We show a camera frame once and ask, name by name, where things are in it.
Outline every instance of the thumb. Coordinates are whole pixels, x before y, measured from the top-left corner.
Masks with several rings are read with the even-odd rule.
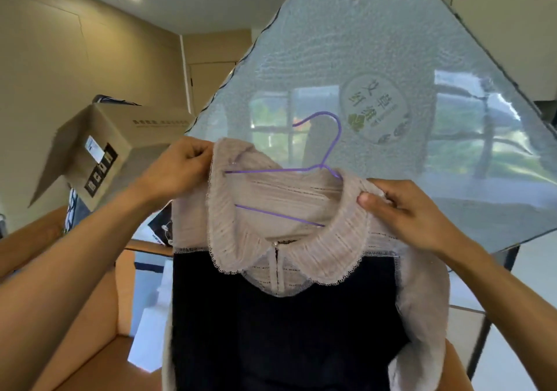
[[[394,207],[390,206],[386,203],[383,199],[379,196],[362,192],[357,199],[358,204],[364,208],[366,211],[370,212],[371,214],[375,215],[385,224],[392,226],[396,220],[400,216],[398,210]]]

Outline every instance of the round logo on plastic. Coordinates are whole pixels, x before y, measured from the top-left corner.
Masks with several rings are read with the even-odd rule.
[[[412,114],[406,99],[382,75],[366,73],[348,81],[340,102],[350,128],[374,144],[392,143],[410,129]]]

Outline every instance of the person's right hand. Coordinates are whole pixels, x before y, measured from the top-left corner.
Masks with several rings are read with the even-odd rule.
[[[393,205],[371,193],[361,193],[358,204],[371,212],[408,245],[452,257],[463,247],[479,247],[460,231],[435,203],[410,180],[368,179],[385,192]]]

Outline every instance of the box flap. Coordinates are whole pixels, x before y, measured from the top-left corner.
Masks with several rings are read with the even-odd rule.
[[[50,187],[52,183],[64,174],[71,162],[71,151],[83,130],[87,127],[90,106],[81,110],[72,119],[63,124],[54,135],[50,151],[46,159],[39,181],[29,206]]]
[[[132,148],[170,144],[184,135],[195,117],[184,107],[95,104]]]

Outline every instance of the cardboard box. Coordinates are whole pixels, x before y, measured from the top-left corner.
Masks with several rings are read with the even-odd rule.
[[[147,169],[193,120],[185,108],[87,106],[57,130],[31,204],[63,175],[93,211]]]

